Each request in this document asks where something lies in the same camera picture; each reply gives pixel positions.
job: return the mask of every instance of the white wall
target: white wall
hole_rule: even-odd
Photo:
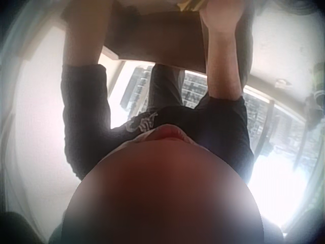
[[[64,155],[60,91],[64,31],[53,27],[21,68],[16,93],[17,166],[31,214],[48,239],[80,183]],[[110,80],[120,65],[102,56]]]

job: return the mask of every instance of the man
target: man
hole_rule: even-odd
[[[106,73],[98,60],[112,1],[76,2],[61,85],[67,160],[82,182],[63,222],[65,241],[263,240],[245,184],[253,168],[242,98],[251,65],[252,16],[245,3],[210,0],[200,11],[209,31],[208,94],[195,109],[182,106],[184,71],[155,65],[148,111],[110,129]],[[245,50],[237,51],[237,25],[246,27]]]

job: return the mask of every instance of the bright light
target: bright light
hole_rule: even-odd
[[[304,172],[293,172],[292,166],[292,161],[274,151],[259,156],[248,184],[260,214],[279,227],[293,216],[307,185]]]

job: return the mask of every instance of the hand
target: hand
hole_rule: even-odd
[[[200,15],[210,33],[234,34],[245,0],[208,0]]]

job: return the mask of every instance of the leg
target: leg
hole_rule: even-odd
[[[248,75],[250,73],[253,61],[253,36],[252,25],[254,19],[254,6],[252,1],[249,1],[247,8],[238,22],[236,29],[236,45],[239,77],[244,89]],[[209,95],[206,94],[196,106],[196,108],[204,108],[209,102]]]
[[[152,68],[147,111],[168,106],[182,106],[182,86],[185,71],[156,64]]]

